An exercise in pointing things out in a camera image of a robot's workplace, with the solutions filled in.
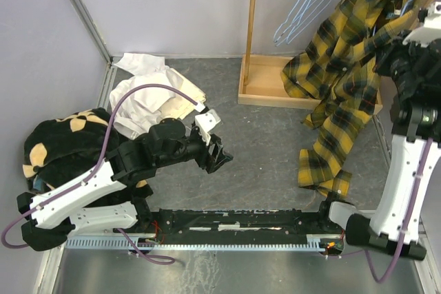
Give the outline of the wooden clothes rack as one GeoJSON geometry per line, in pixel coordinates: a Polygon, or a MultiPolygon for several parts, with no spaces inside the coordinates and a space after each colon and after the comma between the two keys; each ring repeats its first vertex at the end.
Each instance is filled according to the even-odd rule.
{"type": "MultiPolygon", "coordinates": [[[[421,4],[428,8],[434,1],[436,0],[421,0],[421,4]]],[[[240,68],[238,103],[268,107],[314,109],[319,104],[318,100],[291,98],[283,87],[280,73],[289,61],[289,57],[252,54],[255,8],[256,0],[249,0],[247,42],[240,68]]],[[[409,19],[409,29],[414,30],[420,25],[421,23],[416,15],[409,19]]]]}

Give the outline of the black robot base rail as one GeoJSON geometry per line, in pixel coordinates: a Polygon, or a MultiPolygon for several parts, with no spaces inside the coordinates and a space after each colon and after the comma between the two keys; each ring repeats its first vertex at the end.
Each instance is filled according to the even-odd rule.
{"type": "Polygon", "coordinates": [[[125,229],[160,244],[303,244],[311,235],[339,238],[343,230],[317,211],[159,209],[125,229]]]}

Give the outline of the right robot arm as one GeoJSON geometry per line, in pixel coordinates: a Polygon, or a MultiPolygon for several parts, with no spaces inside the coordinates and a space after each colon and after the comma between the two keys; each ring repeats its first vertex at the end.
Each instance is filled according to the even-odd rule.
{"type": "Polygon", "coordinates": [[[440,40],[395,41],[379,53],[373,70],[390,77],[397,90],[390,109],[391,162],[380,203],[368,217],[334,200],[317,214],[316,224],[325,233],[341,227],[351,246],[423,260],[420,212],[440,159],[440,40]]]}

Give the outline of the yellow plaid shirt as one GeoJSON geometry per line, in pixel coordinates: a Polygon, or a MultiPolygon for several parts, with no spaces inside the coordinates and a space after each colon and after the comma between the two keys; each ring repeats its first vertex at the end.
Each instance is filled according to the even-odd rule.
{"type": "Polygon", "coordinates": [[[303,121],[318,137],[300,151],[299,187],[347,195],[351,174],[343,166],[374,114],[380,87],[377,54],[417,10],[417,2],[409,0],[341,0],[306,49],[285,65],[286,93],[318,101],[303,121]]]}

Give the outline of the white shirt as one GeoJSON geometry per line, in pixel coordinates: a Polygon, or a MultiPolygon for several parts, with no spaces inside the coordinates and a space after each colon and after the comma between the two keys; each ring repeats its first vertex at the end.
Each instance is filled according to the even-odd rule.
{"type": "MultiPolygon", "coordinates": [[[[174,87],[196,102],[206,101],[206,94],[178,71],[166,65],[163,56],[125,53],[115,66],[132,76],[122,80],[110,92],[112,109],[130,90],[152,83],[174,87]]],[[[193,110],[194,105],[175,92],[150,87],[131,94],[123,102],[116,113],[113,126],[118,133],[134,140],[161,120],[184,119],[193,110]]]]}

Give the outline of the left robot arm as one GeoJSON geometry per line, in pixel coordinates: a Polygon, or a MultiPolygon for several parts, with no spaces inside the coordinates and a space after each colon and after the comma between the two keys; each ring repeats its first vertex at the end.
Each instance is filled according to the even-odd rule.
{"type": "Polygon", "coordinates": [[[23,241],[35,251],[46,251],[84,233],[147,231],[154,219],[145,198],[135,193],[136,185],[155,177],[158,169],[181,162],[195,160],[211,174],[232,161],[221,138],[211,132],[214,126],[212,119],[194,122],[187,135],[180,120],[166,118],[53,192],[21,194],[17,204],[26,219],[21,225],[23,241]]]}

